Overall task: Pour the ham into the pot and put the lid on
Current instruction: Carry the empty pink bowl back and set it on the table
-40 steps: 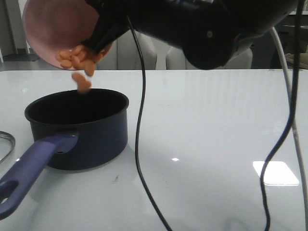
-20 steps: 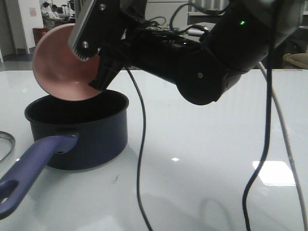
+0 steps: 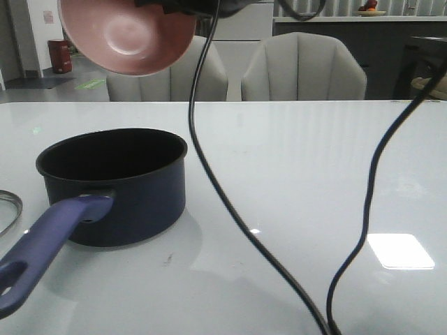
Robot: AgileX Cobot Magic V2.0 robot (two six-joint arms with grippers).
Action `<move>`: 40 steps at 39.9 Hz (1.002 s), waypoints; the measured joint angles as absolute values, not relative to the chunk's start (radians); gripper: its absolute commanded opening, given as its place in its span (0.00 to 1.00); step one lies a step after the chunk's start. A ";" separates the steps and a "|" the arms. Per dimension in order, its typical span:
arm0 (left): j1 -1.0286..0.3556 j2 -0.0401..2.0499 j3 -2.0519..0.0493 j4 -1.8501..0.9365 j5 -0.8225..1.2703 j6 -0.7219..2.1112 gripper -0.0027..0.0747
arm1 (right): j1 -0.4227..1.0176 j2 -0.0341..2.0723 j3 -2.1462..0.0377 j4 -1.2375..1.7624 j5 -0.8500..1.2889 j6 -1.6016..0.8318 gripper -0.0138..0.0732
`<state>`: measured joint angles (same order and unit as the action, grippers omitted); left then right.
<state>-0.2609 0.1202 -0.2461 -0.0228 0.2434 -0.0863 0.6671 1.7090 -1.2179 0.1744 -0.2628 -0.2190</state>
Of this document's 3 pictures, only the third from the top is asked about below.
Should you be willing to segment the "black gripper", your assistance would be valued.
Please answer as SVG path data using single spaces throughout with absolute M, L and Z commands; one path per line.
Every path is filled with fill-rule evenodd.
M 251 0 L 137 0 L 136 7 L 148 5 L 161 6 L 164 14 L 183 13 L 211 17 L 218 13 L 219 17 L 230 17 L 242 9 L 255 3 Z

